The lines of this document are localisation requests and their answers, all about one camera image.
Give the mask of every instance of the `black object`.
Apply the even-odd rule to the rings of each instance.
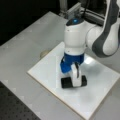
[[[81,87],[83,87],[83,86],[86,86],[87,85],[87,79],[86,79],[86,76],[82,76],[82,85],[81,85]]]
[[[61,85],[62,85],[62,88],[65,89],[65,88],[73,88],[73,85],[72,85],[72,80],[70,77],[67,77],[67,78],[62,78],[61,79]],[[87,79],[85,76],[82,76],[82,85],[81,87],[84,87],[87,85]]]
[[[40,120],[0,82],[0,120]]]
[[[61,85],[62,85],[62,88],[72,88],[73,85],[72,85],[71,78],[70,77],[62,78]]]

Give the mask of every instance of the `cable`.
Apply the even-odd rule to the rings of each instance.
[[[83,15],[82,15],[83,18],[85,17],[85,13],[86,13],[86,10],[87,10],[89,4],[90,4],[90,0],[87,0],[87,1],[86,1],[86,4],[85,4],[85,10],[84,10],[84,13],[83,13]]]

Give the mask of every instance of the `gray table surface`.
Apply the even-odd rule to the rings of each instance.
[[[0,47],[0,81],[4,83],[42,120],[81,120],[70,108],[31,78],[27,71],[40,60],[40,53],[52,49],[64,39],[66,20],[49,12]],[[97,58],[120,72],[120,49],[107,59]],[[119,120],[120,82],[101,105],[93,119]]]

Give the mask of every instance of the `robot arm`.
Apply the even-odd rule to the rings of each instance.
[[[87,85],[85,76],[82,76],[80,71],[80,64],[84,62],[86,46],[102,58],[109,57],[117,51],[119,47],[118,14],[117,0],[107,0],[107,12],[103,27],[88,23],[82,17],[75,17],[67,22],[61,70],[63,73],[69,73],[70,77],[69,79],[62,78],[63,88]]]
[[[119,47],[118,15],[119,6],[117,5],[117,0],[107,0],[107,12],[103,28],[95,26],[86,36],[87,46],[98,57],[109,57],[113,55]]]

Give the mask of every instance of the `blue robot part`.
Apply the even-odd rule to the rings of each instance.
[[[71,70],[71,65],[75,62],[82,64],[84,62],[84,54],[72,56],[64,53],[64,58],[61,60],[60,63],[62,73],[68,73]]]

